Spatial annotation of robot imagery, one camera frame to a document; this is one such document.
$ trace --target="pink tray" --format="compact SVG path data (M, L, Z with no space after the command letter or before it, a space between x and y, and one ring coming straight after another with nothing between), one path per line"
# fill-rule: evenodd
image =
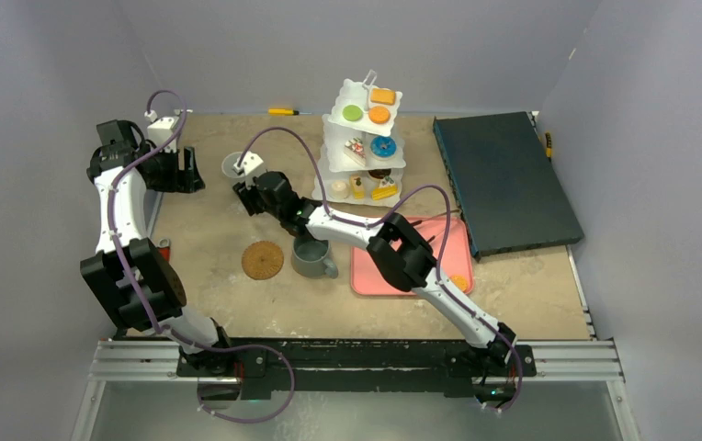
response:
M440 251L440 242L443 240L443 230L446 228L446 218L408 218L408 221L425 220L416 226L416 230L429 239L433 235L435 239L430 243L437 257ZM468 229L460 218L451 218L450 231L448 233L448 243L443 256L443 269L449 276L459 274L468 281L467 292L473 289L472 261L470 258L470 246L468 245ZM362 296L414 296L412 292L402 292L393 288L380 275L370 254L359 248L354 248L351 253L351 288Z

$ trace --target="white cup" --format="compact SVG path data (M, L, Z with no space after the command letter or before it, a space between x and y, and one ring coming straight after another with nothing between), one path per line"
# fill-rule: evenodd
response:
M227 176L227 179L232 185L235 185L238 182L243 182L245 180L245 177L243 177L242 175L237 175L232 169L234 163L236 163L237 160L240 159L241 154L243 154L243 152L230 153L227 155L226 158L224 158L224 162L221 163L221 171L224 173L225 176Z
M333 181L329 186L329 196L334 199L345 199L351 194L351 188L345 181Z

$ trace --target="cork coaster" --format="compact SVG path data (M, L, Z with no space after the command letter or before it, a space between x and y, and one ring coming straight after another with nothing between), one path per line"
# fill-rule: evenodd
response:
M272 242L257 242L243 251L243 271L253 280L271 278L282 267L283 252Z
M468 292L468 288L470 288L470 283L468 283L467 279L465 277L460 276L459 274L455 274L454 276L449 277L452 282L454 282L454 285L459 288L462 292Z

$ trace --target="blue donut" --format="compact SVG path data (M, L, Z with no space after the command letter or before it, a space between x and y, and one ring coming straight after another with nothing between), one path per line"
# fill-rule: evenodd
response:
M388 136L377 136L370 143L370 150L379 158L391 158L397 152L397 144Z

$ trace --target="cable connector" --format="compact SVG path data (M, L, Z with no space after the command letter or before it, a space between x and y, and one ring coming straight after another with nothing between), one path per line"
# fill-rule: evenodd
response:
M146 117L149 121L151 121L152 124L153 124L157 119L159 119L159 116L157 116L157 115L156 115L156 112L153 111L153 110L149 110L149 111L145 112L145 117Z

